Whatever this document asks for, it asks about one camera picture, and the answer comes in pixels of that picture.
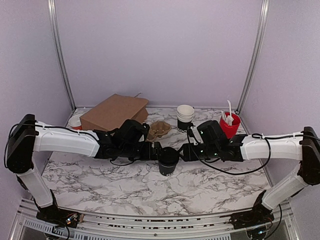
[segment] cup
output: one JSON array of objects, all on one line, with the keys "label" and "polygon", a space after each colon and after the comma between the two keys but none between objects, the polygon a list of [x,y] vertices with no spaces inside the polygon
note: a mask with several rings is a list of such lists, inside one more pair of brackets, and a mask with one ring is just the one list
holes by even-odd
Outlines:
[{"label": "cup", "polygon": [[163,176],[170,176],[175,171],[178,162],[178,151],[170,146],[164,147],[158,161],[159,172]]},{"label": "cup", "polygon": [[[229,112],[225,112],[225,116],[226,117],[228,117],[229,115],[230,115]],[[237,134],[238,128],[239,128],[240,123],[241,123],[241,120],[237,115],[232,113],[231,116],[233,117],[233,121],[232,121],[232,125],[231,126],[228,125],[226,123],[226,121],[224,121],[222,119],[222,117],[220,118],[220,126],[221,126],[222,130],[224,131],[224,133],[225,133],[225,135],[226,135],[226,137],[228,139],[231,139],[234,135]]]},{"label": "cup", "polygon": [[81,121],[80,121],[81,116],[82,116],[82,114],[77,114],[77,115],[70,117],[68,123],[72,129],[82,130]]},{"label": "cup", "polygon": [[190,105],[180,105],[176,109],[176,116],[179,132],[186,133],[188,127],[193,126],[192,120],[195,116],[195,109]]}]

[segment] white marble surface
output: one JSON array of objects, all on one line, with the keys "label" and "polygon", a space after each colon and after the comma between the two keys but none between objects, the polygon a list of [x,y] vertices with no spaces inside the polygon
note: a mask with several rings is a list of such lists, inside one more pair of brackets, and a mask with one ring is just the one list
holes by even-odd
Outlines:
[{"label": "white marble surface", "polygon": [[[186,133],[177,129],[175,109],[147,110],[147,123],[165,120],[172,125],[169,134],[159,139],[163,147],[178,149],[187,142]],[[196,109],[193,123],[198,126],[207,120],[219,120],[220,115],[220,110]],[[244,133],[241,126],[238,133]],[[213,164],[235,173],[261,165],[259,160]],[[114,166],[109,160],[59,152],[52,154],[43,177],[61,207],[121,215],[201,215],[249,208],[258,194],[270,187],[263,170],[232,176],[198,161],[181,160],[171,176],[163,176],[155,161]]]}]

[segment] red container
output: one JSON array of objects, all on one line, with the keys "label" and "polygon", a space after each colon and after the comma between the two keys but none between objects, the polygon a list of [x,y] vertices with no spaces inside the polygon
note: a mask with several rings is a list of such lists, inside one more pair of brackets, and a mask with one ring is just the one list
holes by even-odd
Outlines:
[{"label": "red container", "polygon": [[[230,115],[229,112],[225,113],[225,116],[228,117]],[[226,137],[228,139],[231,139],[234,135],[237,134],[238,128],[240,126],[241,120],[240,118],[235,115],[234,113],[232,113],[232,117],[233,117],[233,122],[232,122],[232,126],[229,126],[221,117],[220,119],[220,126],[222,128],[222,130],[224,131]]]}]

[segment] cardboard box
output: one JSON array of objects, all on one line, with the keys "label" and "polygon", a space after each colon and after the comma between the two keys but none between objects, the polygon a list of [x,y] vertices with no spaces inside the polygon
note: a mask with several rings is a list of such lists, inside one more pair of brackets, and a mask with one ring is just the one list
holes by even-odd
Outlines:
[{"label": "cardboard box", "polygon": [[80,117],[82,129],[111,131],[127,119],[143,123],[148,117],[148,102],[145,98],[114,94]]}]

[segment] marble tabletop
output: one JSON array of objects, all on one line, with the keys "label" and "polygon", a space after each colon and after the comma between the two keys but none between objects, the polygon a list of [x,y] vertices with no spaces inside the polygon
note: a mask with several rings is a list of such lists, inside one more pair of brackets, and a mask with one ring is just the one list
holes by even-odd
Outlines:
[{"label": "marble tabletop", "polygon": [[[86,112],[77,109],[75,114]],[[148,124],[166,121],[172,130],[157,141],[163,147],[179,149],[188,142],[186,133],[177,129],[174,108],[147,108]],[[207,120],[219,120],[221,111],[196,108],[195,126]],[[242,126],[238,133],[244,133]],[[117,159],[117,163],[127,163]],[[259,160],[213,163],[234,173],[261,166]],[[253,206],[257,196],[270,188],[263,170],[247,175],[227,175],[201,162],[180,161],[174,173],[163,176],[155,161],[136,161],[115,166],[106,159],[54,152],[43,172],[44,181],[53,190],[58,205],[80,211],[144,216],[202,215],[227,212]]]}]

